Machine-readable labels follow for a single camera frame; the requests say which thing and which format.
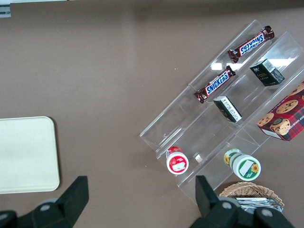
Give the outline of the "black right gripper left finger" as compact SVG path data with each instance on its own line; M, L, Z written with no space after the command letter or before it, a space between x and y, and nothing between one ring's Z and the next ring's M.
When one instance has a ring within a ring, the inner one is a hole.
M89 201L88 178L79 176L55 201L45 202L18 217L13 210L0 212L2 228L72 228Z

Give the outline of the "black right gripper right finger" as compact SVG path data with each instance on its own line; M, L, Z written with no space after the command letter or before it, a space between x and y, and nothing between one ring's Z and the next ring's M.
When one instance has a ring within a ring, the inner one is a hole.
M195 179L196 203L201 217L192 228L293 228L278 210L257 208L253 214L228 200L219 200L204 175Z

